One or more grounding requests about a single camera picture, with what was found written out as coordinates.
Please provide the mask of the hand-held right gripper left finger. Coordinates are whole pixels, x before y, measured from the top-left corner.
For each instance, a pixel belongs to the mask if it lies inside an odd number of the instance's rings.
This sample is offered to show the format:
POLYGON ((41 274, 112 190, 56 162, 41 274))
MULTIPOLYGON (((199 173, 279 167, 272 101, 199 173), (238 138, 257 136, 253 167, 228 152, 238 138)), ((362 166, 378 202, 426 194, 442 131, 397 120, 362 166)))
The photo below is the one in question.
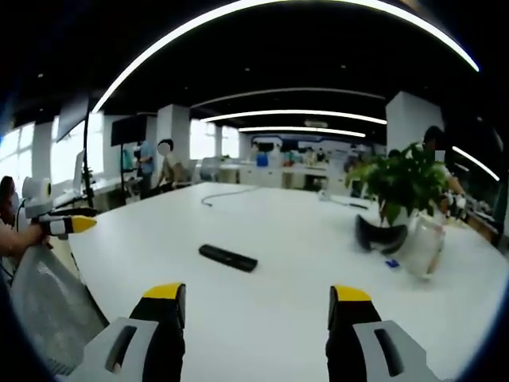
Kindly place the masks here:
POLYGON ((65 381, 179 381, 185 354, 184 283, 150 288, 84 348, 65 381))

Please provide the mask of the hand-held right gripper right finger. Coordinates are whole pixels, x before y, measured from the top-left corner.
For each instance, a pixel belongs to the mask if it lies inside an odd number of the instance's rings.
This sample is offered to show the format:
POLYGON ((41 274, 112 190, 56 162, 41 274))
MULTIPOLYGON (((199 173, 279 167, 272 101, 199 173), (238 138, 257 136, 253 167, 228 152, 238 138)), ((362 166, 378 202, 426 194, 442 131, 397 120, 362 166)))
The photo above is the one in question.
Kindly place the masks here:
POLYGON ((426 351, 397 323, 379 316, 366 292, 330 288, 328 340, 330 381, 438 381, 426 351))

